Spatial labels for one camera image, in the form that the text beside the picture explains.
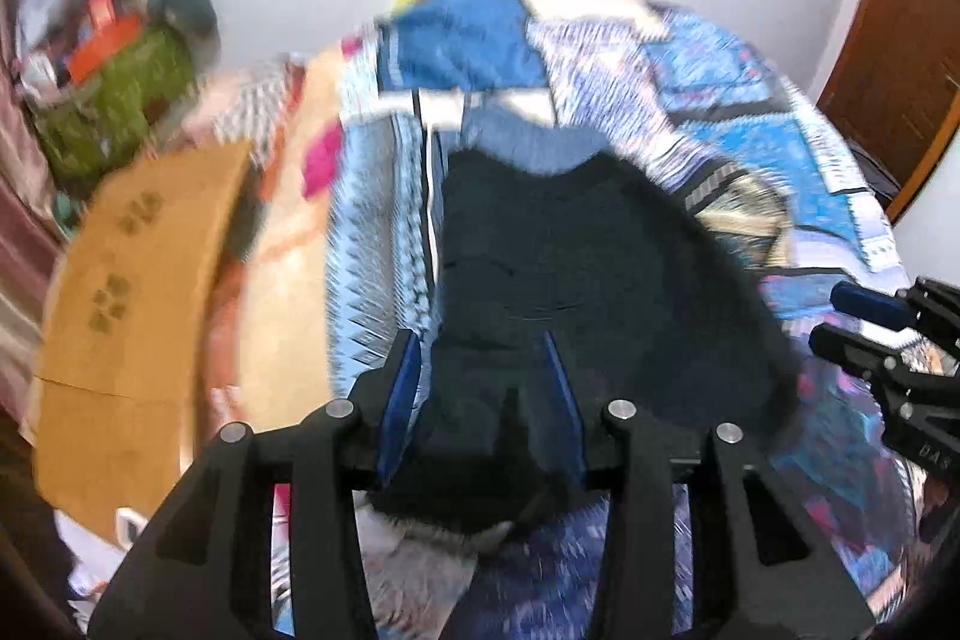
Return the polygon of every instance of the blue handle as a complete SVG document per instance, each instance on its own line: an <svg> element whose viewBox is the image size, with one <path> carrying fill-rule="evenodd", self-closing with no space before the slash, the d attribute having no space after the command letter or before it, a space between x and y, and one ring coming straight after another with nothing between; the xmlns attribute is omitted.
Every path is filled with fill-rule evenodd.
<svg viewBox="0 0 960 640"><path fill-rule="evenodd" d="M895 332L909 328L917 319L914 311L903 299L853 283L837 283L830 292L830 304L840 313L869 320Z"/></svg>

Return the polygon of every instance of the wooden door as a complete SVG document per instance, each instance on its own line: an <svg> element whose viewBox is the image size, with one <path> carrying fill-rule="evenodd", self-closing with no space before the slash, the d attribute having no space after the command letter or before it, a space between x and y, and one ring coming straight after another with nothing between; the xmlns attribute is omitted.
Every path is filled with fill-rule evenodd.
<svg viewBox="0 0 960 640"><path fill-rule="evenodd" d="M958 88L960 0L861 0L818 103L904 185Z"/></svg>

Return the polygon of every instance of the black garment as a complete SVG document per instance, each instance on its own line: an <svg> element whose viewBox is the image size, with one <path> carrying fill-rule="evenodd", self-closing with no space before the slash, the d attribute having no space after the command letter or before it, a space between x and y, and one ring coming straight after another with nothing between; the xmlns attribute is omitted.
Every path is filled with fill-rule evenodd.
<svg viewBox="0 0 960 640"><path fill-rule="evenodd" d="M54 511L37 494L30 445L0 410L0 594L4 637L80 638L67 604L73 569Z"/></svg>
<svg viewBox="0 0 960 640"><path fill-rule="evenodd" d="M885 210L899 194L901 184L896 181L896 177L891 175L890 170L882 162L867 152L863 145L852 139L845 139L844 142L847 143L848 148L853 153L853 160L860 167L863 179L867 181L870 190L874 192L880 206Z"/></svg>
<svg viewBox="0 0 960 640"><path fill-rule="evenodd" d="M463 533L563 509L562 440L544 408L544 334L660 418L760 437L796 399L789 341L752 281L630 164L598 155L537 177L482 153L443 182L443 329L431 393L378 509Z"/></svg>

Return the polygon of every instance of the pink patch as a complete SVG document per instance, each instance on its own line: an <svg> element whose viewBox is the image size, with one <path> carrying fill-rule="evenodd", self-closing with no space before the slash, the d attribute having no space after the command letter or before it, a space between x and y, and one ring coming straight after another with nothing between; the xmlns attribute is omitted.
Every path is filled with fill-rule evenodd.
<svg viewBox="0 0 960 640"><path fill-rule="evenodd" d="M290 484L279 482L274 486L274 497L280 506L280 516L290 518Z"/></svg>
<svg viewBox="0 0 960 640"><path fill-rule="evenodd" d="M797 396L799 396L800 399L810 399L814 391L816 391L816 389L808 376L800 375L800 377L797 378Z"/></svg>
<svg viewBox="0 0 960 640"><path fill-rule="evenodd" d="M357 52L360 52L360 47L363 47L363 39L359 36L354 36L350 39L340 39L340 52L344 58L354 57Z"/></svg>
<svg viewBox="0 0 960 640"><path fill-rule="evenodd" d="M810 514L810 518L812 518L822 530L827 534L837 534L837 531L839 531L837 520L829 504L827 504L827 500L823 497L817 497L808 500L805 506L806 511Z"/></svg>
<svg viewBox="0 0 960 640"><path fill-rule="evenodd" d="M304 199L312 199L336 178L337 153L343 143L343 126L335 121L310 145L304 156Z"/></svg>
<svg viewBox="0 0 960 640"><path fill-rule="evenodd" d="M846 375L845 372L837 373L837 387L843 391L843 393L854 394L860 391L860 389L858 389L856 386L856 383L851 380L850 376Z"/></svg>

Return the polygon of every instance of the pink curtain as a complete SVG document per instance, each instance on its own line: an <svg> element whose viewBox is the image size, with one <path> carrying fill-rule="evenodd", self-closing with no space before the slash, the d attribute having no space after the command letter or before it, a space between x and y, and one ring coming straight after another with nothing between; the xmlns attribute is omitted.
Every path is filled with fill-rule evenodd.
<svg viewBox="0 0 960 640"><path fill-rule="evenodd" d="M0 0L0 405L19 421L54 262L53 184L13 95L8 15Z"/></svg>

